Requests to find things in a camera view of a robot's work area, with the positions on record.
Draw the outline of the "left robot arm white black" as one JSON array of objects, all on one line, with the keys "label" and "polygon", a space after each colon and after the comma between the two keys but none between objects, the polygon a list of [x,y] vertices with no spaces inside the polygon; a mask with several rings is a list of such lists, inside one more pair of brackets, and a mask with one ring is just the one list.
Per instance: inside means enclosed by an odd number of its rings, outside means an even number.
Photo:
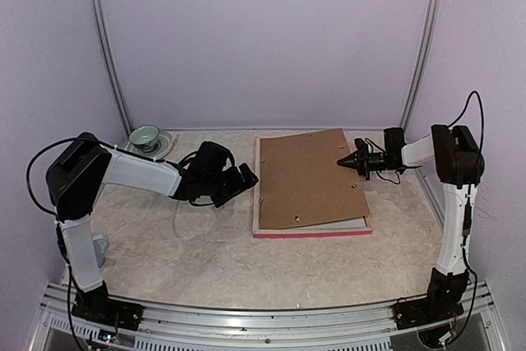
[{"label": "left robot arm white black", "polygon": [[201,198],[207,197],[210,205],[220,208],[258,183],[248,164],[237,164],[229,149],[213,141],[201,143],[178,162],[133,154],[89,132],[64,142],[67,148],[50,165],[45,181],[72,278],[86,293],[81,305],[99,322],[115,313],[113,300],[96,290],[104,280],[90,224],[106,186],[154,192],[191,206],[201,206]]}]

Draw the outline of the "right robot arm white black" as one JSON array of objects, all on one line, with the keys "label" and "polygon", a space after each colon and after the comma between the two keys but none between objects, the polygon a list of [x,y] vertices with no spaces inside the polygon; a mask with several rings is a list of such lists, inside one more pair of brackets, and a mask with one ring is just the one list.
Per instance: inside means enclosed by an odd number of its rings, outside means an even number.
[{"label": "right robot arm white black", "polygon": [[468,127],[435,124],[431,134],[406,143],[404,129],[384,130],[384,148],[370,150],[362,138],[354,140],[356,150],[337,161],[337,165],[354,169],[368,180],[372,173],[403,173],[433,161],[442,183],[445,213],[441,250],[436,270],[444,276],[461,275],[467,270],[473,206],[484,171],[482,150]]}]

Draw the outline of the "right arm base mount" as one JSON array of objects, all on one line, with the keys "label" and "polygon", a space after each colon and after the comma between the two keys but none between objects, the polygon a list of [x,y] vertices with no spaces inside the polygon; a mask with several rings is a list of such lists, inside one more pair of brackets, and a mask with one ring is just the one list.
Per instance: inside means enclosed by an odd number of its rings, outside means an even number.
[{"label": "right arm base mount", "polygon": [[399,300],[393,306],[397,329],[424,326],[462,315],[461,298],[468,286],[468,278],[468,270],[458,275],[444,275],[434,268],[424,298]]}]

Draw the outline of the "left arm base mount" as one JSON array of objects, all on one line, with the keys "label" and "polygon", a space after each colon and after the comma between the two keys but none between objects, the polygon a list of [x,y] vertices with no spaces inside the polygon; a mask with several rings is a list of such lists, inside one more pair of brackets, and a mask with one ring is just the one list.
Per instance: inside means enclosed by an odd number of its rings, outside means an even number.
[{"label": "left arm base mount", "polygon": [[108,287],[103,281],[94,290],[76,292],[72,315],[115,329],[138,331],[143,311],[144,307],[139,303],[110,298]]}]

